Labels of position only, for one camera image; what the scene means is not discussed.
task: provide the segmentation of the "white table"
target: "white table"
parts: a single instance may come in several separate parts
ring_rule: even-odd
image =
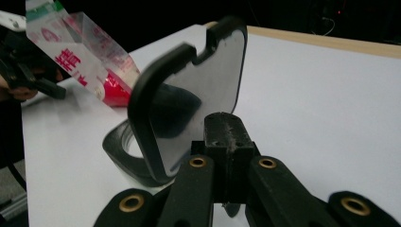
[[[205,26],[191,26],[131,52],[141,71],[186,41],[199,52]],[[239,116],[262,154],[283,161],[316,197],[363,195],[401,221],[401,60],[249,35]],[[24,105],[31,227],[93,226],[110,199],[136,187],[103,150],[127,118],[73,79],[65,100],[39,95]],[[248,226],[244,209],[214,226]]]

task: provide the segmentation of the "red printed logo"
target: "red printed logo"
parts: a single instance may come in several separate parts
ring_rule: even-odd
[[[77,67],[77,64],[80,63],[80,58],[78,58],[71,50],[66,48],[55,58],[55,61],[61,65],[65,71],[71,72]]]
[[[42,27],[42,35],[44,39],[50,42],[58,42],[60,38],[54,34],[51,30]]]

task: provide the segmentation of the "black plastic part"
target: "black plastic part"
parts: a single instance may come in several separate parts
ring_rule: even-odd
[[[254,157],[249,180],[274,226],[340,227],[278,159]]]
[[[30,69],[40,67],[45,72],[32,74]],[[10,88],[27,87],[47,96],[65,99],[66,90],[55,82],[57,64],[30,41],[24,32],[9,30],[0,44],[0,74]]]
[[[210,227],[213,226],[213,203],[219,201],[227,201],[225,209],[229,217],[237,214],[242,203],[246,204],[245,215],[251,227],[400,227],[385,211],[356,193],[334,193],[328,203],[313,197],[281,161],[261,156],[257,147],[251,146],[254,143],[242,122],[230,113],[208,115],[204,131],[205,141],[193,141],[192,155],[183,159],[174,183],[152,199],[146,199],[149,204],[143,213],[120,214],[116,204],[130,194],[123,192],[105,207],[96,227]],[[218,145],[213,142],[231,145],[217,149],[217,146],[212,148],[213,144]],[[239,142],[247,146],[233,146]],[[248,155],[233,155],[243,147],[248,147],[246,153],[253,150],[254,155],[248,167],[237,166],[247,175],[218,173],[218,168],[232,172],[228,167],[230,162],[249,158]],[[224,150],[226,161],[221,161]],[[237,182],[246,189],[237,190],[230,179],[225,179],[224,184],[218,183],[224,176],[238,177]],[[241,202],[231,203],[231,199]]]
[[[158,150],[155,134],[152,129],[155,127],[168,127],[168,125],[166,126],[162,123],[159,125],[150,124],[150,120],[157,122],[154,121],[154,119],[149,119],[149,112],[152,110],[152,108],[161,109],[163,114],[166,112],[171,112],[168,113],[168,115],[172,120],[167,122],[174,124],[174,117],[178,117],[177,114],[181,113],[181,115],[183,115],[183,117],[186,119],[184,122],[187,122],[190,120],[192,114],[197,110],[197,108],[199,108],[199,105],[201,105],[201,101],[196,96],[191,96],[191,93],[187,91],[187,98],[191,99],[191,103],[195,103],[195,105],[185,105],[184,103],[186,102],[186,99],[182,99],[182,103],[179,103],[180,107],[177,108],[177,105],[170,105],[169,103],[166,103],[166,98],[168,99],[168,96],[170,95],[174,96],[174,94],[171,93],[174,92],[172,90],[179,88],[174,88],[171,86],[166,87],[168,96],[163,97],[157,97],[155,95],[156,91],[160,91],[161,86],[166,86],[164,81],[167,77],[180,72],[189,62],[201,64],[207,60],[207,58],[210,57],[216,50],[218,41],[231,35],[231,32],[233,32],[235,29],[241,30],[246,40],[246,25],[240,19],[235,17],[223,18],[215,26],[212,26],[207,30],[205,50],[200,56],[197,56],[197,50],[195,47],[188,44],[182,44],[165,54],[159,60],[155,61],[149,68],[147,68],[147,70],[143,72],[140,79],[138,79],[131,93],[131,99],[128,105],[128,119],[131,125],[131,130],[135,136],[139,148],[142,151],[143,158],[134,158],[130,157],[128,154],[123,154],[125,150],[122,148],[120,138],[118,138],[118,136],[122,136],[121,132],[125,129],[114,129],[111,133],[109,133],[103,142],[103,148],[106,149],[107,153],[112,157],[115,163],[117,163],[122,169],[127,171],[129,175],[139,182],[146,186],[159,186],[171,182],[175,177],[167,176],[165,172],[163,160],[161,158],[160,151]],[[124,123],[118,127],[126,128],[127,125]],[[179,133],[180,128],[182,127],[179,127],[178,131],[169,131],[167,129],[166,132],[163,134],[157,134],[157,136],[165,138],[175,136],[177,133]]]
[[[332,194],[327,210],[343,227],[399,226],[380,207],[354,192],[341,191]]]
[[[115,195],[100,213],[95,227],[155,226],[153,196],[145,190],[127,189]]]
[[[125,120],[110,131],[103,140],[103,149],[109,157],[127,174],[145,186],[160,186],[152,176],[141,157],[130,156],[126,150],[133,138],[129,120]]]
[[[183,160],[158,227],[211,225],[214,167],[213,159],[204,155],[193,155]]]

